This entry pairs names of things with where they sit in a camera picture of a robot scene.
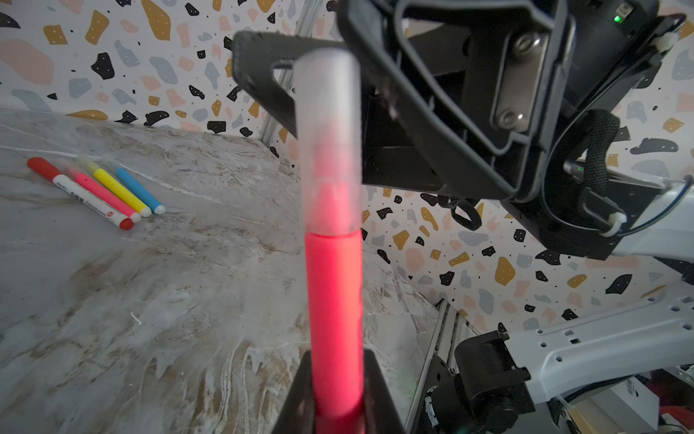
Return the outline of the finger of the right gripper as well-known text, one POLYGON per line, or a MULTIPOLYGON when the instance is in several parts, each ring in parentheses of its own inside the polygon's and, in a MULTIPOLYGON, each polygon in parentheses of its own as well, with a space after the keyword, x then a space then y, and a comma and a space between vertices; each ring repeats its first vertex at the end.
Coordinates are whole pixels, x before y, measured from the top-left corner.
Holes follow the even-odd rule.
POLYGON ((233 38, 234 81, 289 133, 296 135, 295 103, 274 78, 276 70, 290 70, 309 52, 345 49, 343 42, 268 32, 241 31, 233 38))
POLYGON ((529 201, 569 75, 564 1, 342 1, 363 71, 363 182, 529 201))

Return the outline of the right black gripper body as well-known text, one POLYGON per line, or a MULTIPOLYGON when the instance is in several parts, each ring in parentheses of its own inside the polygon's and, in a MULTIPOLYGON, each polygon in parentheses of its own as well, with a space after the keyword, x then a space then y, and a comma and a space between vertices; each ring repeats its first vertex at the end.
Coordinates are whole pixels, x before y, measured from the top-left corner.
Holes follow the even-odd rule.
POLYGON ((609 167, 614 108, 684 14, 656 1, 363 1, 363 182, 499 201, 546 248, 686 256, 686 184, 609 167))

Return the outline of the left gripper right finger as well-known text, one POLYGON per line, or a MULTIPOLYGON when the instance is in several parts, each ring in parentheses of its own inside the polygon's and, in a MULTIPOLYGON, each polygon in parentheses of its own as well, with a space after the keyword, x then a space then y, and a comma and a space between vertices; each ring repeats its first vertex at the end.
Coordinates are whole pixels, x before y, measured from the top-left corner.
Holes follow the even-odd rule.
POLYGON ((372 350, 364 350, 364 421, 367 434, 404 434, 397 409, 372 350))

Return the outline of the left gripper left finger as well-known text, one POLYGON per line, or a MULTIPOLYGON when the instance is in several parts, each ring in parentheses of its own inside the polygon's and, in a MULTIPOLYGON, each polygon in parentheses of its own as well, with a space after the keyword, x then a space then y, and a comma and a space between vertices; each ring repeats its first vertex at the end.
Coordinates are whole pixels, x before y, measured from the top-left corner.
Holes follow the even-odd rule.
POLYGON ((314 398, 311 352, 306 351, 271 433, 314 434, 315 422, 316 399, 314 398))

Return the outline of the blue highlighter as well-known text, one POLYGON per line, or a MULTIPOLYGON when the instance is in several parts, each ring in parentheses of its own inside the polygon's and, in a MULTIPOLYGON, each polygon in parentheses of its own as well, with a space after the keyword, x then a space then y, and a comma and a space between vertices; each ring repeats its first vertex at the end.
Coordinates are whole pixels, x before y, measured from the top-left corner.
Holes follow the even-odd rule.
POLYGON ((119 181, 126 186, 131 193, 133 193, 140 201, 142 201, 153 214, 162 215, 166 212, 166 208, 157 200, 150 191, 147 191, 142 184, 140 184, 135 177, 130 175, 130 173, 121 164, 116 162, 113 158, 105 157, 105 165, 116 175, 119 181))

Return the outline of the yellow highlighter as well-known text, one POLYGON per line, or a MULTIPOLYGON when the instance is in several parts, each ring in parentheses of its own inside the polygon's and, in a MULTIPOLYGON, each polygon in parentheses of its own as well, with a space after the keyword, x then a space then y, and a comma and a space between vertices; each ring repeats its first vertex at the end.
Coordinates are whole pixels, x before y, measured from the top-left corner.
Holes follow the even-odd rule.
POLYGON ((85 156, 78 156, 77 160, 91 175, 105 186, 110 193, 113 193, 118 199, 139 213, 142 217, 146 218, 152 215, 152 210, 143 201, 131 193, 128 188, 123 186, 92 159, 85 156))

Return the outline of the pink highlighter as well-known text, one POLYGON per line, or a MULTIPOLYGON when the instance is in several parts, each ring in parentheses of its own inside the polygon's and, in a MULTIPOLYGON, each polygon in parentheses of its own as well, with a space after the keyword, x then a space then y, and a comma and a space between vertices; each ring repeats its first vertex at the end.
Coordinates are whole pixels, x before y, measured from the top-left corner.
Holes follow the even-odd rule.
POLYGON ((106 187, 94 181, 85 173, 82 173, 81 170, 70 164, 65 166, 65 170, 80 186, 99 197, 99 199, 103 200, 115 210, 126 215, 134 224, 141 221, 142 217, 138 212, 108 191, 106 187))
POLYGON ((305 235, 317 433, 363 433, 361 235, 305 235))

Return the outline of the white marker pen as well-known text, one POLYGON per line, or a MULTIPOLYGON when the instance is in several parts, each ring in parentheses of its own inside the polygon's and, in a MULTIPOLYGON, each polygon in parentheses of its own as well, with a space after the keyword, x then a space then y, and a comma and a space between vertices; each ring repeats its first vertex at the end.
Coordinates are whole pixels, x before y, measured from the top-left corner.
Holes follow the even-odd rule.
POLYGON ((68 195, 73 196, 82 204, 92 209, 92 211, 97 213, 100 217, 119 227, 119 229, 129 231, 135 226, 131 219, 126 217, 124 213, 117 211, 92 192, 77 184, 70 179, 68 175, 63 174, 57 167, 44 158, 32 157, 27 161, 27 166, 35 173, 38 173, 38 175, 61 188, 61 190, 65 191, 68 195))

